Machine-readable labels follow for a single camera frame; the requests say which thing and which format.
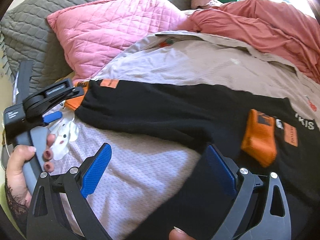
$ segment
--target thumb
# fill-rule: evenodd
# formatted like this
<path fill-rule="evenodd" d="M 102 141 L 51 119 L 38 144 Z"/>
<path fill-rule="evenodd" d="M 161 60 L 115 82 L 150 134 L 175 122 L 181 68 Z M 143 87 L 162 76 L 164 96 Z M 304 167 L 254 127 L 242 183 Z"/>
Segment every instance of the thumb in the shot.
<path fill-rule="evenodd" d="M 35 155 L 36 148 L 33 146 L 18 145 L 10 154 L 7 164 L 7 173 L 20 174 L 25 161 Z"/>
<path fill-rule="evenodd" d="M 184 231 L 174 227 L 169 234 L 169 240 L 195 240 L 193 237 L 188 236 Z"/>

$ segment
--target finger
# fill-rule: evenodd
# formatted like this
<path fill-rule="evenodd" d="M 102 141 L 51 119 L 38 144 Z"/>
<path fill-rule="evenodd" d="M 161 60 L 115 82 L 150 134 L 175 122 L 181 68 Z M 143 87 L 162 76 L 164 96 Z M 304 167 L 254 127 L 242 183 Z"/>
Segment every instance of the finger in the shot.
<path fill-rule="evenodd" d="M 32 196 L 29 191 L 27 191 L 25 199 L 26 199 L 25 206 L 29 208 L 31 204 L 31 199 L 32 199 Z"/>
<path fill-rule="evenodd" d="M 47 146 L 50 148 L 55 140 L 56 140 L 56 136 L 52 133 L 49 134 L 47 137 Z"/>
<path fill-rule="evenodd" d="M 46 160 L 51 160 L 53 158 L 52 150 L 47 148 L 43 153 L 43 158 L 45 158 Z"/>
<path fill-rule="evenodd" d="M 7 173 L 21 173 L 24 162 L 30 160 L 35 155 L 35 152 L 36 148 L 33 146 L 16 146 L 13 152 L 10 154 L 7 164 Z"/>
<path fill-rule="evenodd" d="M 169 234 L 169 240 L 195 240 L 193 237 L 188 236 L 184 231 L 174 227 Z"/>
<path fill-rule="evenodd" d="M 43 165 L 43 168 L 46 172 L 53 172 L 54 170 L 54 164 L 51 162 L 45 162 Z"/>

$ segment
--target hand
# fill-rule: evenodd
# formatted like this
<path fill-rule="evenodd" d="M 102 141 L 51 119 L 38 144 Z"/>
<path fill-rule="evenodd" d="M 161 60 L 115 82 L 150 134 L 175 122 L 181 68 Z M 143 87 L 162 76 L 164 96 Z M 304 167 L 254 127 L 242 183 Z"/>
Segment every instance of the hand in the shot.
<path fill-rule="evenodd" d="M 169 234 L 169 240 L 195 240 L 193 237 L 188 236 L 184 231 L 174 227 Z"/>
<path fill-rule="evenodd" d="M 47 148 L 43 153 L 46 160 L 51 160 L 53 152 L 50 150 L 51 145 L 54 143 L 55 135 L 49 134 L 47 137 Z M 30 160 L 35 155 L 35 147 L 18 145 L 10 154 L 7 169 L 5 171 L 7 178 L 7 185 L 10 189 L 12 197 L 15 201 L 26 207 L 30 206 L 31 194 L 28 191 L 25 178 L 22 173 L 22 167 L 25 161 Z M 47 161 L 44 163 L 44 170 L 47 172 L 53 171 L 53 163 Z"/>

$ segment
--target orange label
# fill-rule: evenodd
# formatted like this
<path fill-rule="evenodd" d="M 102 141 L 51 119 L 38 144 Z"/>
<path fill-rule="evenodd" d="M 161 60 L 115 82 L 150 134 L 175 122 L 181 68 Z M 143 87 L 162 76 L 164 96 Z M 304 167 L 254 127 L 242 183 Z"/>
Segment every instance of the orange label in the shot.
<path fill-rule="evenodd" d="M 89 81 L 78 82 L 77 87 L 89 88 Z"/>
<path fill-rule="evenodd" d="M 118 79 L 103 79 L 100 83 L 101 87 L 116 88 L 119 83 Z"/>
<path fill-rule="evenodd" d="M 297 129 L 288 123 L 284 123 L 284 140 L 287 143 L 298 147 Z"/>

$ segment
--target light gray fabric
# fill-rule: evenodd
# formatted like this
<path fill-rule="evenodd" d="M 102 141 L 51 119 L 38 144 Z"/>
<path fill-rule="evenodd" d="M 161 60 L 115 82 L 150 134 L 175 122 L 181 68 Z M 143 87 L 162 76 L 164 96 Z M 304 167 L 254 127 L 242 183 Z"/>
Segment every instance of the light gray fabric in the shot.
<path fill-rule="evenodd" d="M 35 92 L 72 71 L 45 18 L 62 8 L 91 1 L 95 0 L 25 0 L 4 15 L 1 30 L 13 75 L 19 66 L 18 61 L 35 60 L 30 92 Z M 181 10 L 190 9 L 191 0 L 169 1 Z"/>

